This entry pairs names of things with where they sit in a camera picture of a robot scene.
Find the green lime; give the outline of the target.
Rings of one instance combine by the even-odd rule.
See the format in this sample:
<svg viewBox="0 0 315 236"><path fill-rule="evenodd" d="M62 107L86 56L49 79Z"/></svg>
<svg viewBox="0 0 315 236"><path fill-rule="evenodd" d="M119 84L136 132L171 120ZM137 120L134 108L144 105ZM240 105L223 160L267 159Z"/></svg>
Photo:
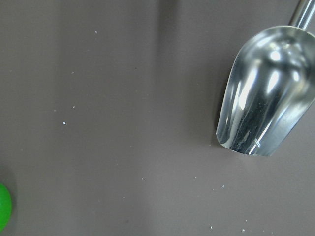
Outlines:
<svg viewBox="0 0 315 236"><path fill-rule="evenodd" d="M10 220L12 212L11 195L4 184L0 184L0 231L2 231Z"/></svg>

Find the silver metal scoop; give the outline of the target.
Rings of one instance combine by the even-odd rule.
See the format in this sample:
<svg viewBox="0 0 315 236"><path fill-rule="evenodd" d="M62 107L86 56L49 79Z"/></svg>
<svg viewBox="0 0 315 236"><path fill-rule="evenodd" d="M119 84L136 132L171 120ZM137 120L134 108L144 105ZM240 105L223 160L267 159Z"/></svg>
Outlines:
<svg viewBox="0 0 315 236"><path fill-rule="evenodd" d="M218 142L235 152L272 155L315 100L315 13L302 0L287 26L248 40L232 65L216 129Z"/></svg>

